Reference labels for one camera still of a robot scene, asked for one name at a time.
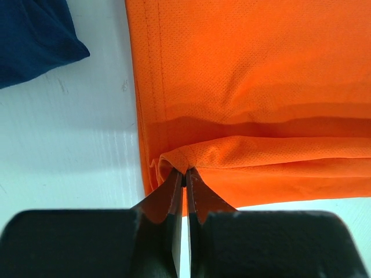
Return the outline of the blue folded t shirt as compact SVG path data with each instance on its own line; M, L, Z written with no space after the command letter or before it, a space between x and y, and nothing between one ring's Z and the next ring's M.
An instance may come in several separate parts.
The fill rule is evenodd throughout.
M1 88L89 55L66 1L1 1Z

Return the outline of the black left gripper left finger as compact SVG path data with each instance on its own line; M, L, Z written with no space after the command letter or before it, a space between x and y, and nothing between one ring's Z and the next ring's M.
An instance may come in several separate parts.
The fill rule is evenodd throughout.
M2 277L178 277L183 176L130 209L25 210L1 234Z

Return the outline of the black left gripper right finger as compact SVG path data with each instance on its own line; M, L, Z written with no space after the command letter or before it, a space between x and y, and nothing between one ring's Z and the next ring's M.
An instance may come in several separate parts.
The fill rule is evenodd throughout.
M327 211L239 211L185 175L191 277L366 277L344 222Z

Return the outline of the orange t shirt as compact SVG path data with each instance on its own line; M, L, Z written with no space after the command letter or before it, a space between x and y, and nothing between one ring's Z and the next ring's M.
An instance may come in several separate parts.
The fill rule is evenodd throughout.
M370 196L369 1L126 1L144 191Z

